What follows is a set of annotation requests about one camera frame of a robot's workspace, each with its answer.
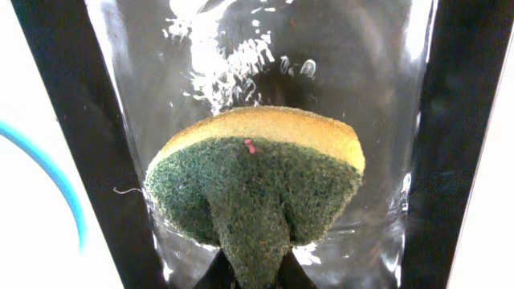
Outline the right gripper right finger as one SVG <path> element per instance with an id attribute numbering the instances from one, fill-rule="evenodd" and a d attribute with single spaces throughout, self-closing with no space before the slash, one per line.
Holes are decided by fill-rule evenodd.
<path id="1" fill-rule="evenodd" d="M 513 0 L 438 4 L 414 146 L 403 288 L 444 288 L 513 24 Z"/>

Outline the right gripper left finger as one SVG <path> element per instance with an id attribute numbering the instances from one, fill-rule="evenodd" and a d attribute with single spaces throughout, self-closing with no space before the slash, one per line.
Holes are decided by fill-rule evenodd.
<path id="1" fill-rule="evenodd" d="M 123 286 L 164 288 L 120 109 L 85 2 L 12 4 Z"/>

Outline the white plate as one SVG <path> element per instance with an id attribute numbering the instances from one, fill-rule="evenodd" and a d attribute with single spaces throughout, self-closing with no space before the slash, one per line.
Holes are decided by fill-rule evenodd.
<path id="1" fill-rule="evenodd" d="M 121 288 L 123 286 L 72 159 L 20 21 L 1 3 L 1 121 L 45 150 L 67 174 L 88 224 L 79 252 L 75 221 L 45 172 L 1 135 L 1 286 Z"/>

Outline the green yellow sponge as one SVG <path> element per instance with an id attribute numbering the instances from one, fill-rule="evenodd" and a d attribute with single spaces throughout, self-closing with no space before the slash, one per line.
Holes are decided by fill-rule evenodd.
<path id="1" fill-rule="evenodd" d="M 322 239 L 361 186 L 354 129 L 298 108 L 236 108 L 175 135 L 145 190 L 183 236 L 218 246 L 244 288 L 267 288 L 294 246 Z"/>

